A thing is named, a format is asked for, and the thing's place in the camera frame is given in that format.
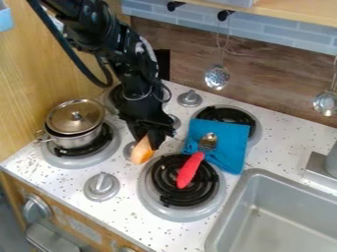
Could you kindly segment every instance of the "white countertop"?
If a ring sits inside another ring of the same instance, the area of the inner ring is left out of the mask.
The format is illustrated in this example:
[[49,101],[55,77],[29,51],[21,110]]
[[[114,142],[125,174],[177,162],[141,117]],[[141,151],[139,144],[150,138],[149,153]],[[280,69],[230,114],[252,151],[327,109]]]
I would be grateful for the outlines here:
[[[173,97],[165,111],[179,117],[182,125],[176,137],[167,138],[155,157],[180,150],[189,118],[195,111],[216,104],[237,106],[254,114],[263,127],[262,139],[251,149],[245,168],[263,168],[309,186],[319,186],[302,179],[303,170],[311,152],[324,155],[328,153],[337,140],[337,129],[200,91],[198,93],[204,99],[202,105],[195,108],[182,107],[177,104],[176,98],[190,88],[167,84]],[[28,144],[1,165],[14,177],[132,242],[142,244],[143,248],[150,251],[204,251],[205,239],[223,207],[204,220],[188,223],[162,220],[149,213],[138,200],[136,192],[137,179],[143,165],[137,166],[125,161],[122,154],[124,146],[133,139],[123,121],[115,115],[108,117],[113,119],[118,128],[122,143],[112,157],[98,165],[79,170],[51,166],[43,160],[39,143],[35,142]],[[113,199],[95,203],[84,196],[82,189],[87,179],[101,171],[115,175],[120,181],[121,189]],[[224,174],[228,183],[228,198],[238,176]]]

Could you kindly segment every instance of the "hook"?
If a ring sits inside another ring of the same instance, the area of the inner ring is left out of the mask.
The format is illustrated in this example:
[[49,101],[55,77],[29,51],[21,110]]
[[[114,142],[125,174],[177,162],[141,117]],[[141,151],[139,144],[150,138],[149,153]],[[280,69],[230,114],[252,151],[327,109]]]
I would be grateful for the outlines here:
[[223,22],[227,19],[230,14],[233,14],[235,11],[224,10],[218,13],[218,20]]
[[175,8],[177,8],[181,5],[184,5],[184,4],[186,4],[186,3],[178,2],[178,1],[170,1],[170,2],[168,2],[168,10],[173,12],[173,11],[175,11]]

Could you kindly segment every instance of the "sink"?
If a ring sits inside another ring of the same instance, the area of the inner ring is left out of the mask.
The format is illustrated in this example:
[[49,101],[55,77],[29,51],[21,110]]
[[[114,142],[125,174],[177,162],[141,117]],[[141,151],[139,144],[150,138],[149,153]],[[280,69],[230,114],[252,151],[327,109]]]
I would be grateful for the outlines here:
[[337,198],[266,170],[247,170],[205,251],[336,252]]

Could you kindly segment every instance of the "red spoon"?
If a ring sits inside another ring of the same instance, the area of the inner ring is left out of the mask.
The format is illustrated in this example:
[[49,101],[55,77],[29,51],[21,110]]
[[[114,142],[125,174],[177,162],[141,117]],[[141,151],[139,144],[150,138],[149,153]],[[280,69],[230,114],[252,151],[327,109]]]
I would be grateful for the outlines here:
[[214,133],[208,133],[201,138],[199,150],[203,152],[196,152],[193,154],[179,170],[178,176],[176,177],[177,188],[183,189],[192,181],[200,163],[205,158],[204,152],[214,150],[217,146],[217,142],[218,137]]

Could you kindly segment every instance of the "silver pot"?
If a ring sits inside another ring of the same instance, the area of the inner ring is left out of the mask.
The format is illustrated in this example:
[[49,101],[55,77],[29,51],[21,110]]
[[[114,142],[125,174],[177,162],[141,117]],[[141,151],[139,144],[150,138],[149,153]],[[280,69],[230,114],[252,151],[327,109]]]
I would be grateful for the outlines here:
[[62,135],[52,132],[44,124],[44,132],[49,136],[44,142],[53,142],[62,149],[76,149],[89,145],[101,132],[101,124],[88,132],[75,135]]
[[101,132],[105,110],[91,99],[74,99],[54,107],[43,125],[54,144],[63,149],[82,148]]

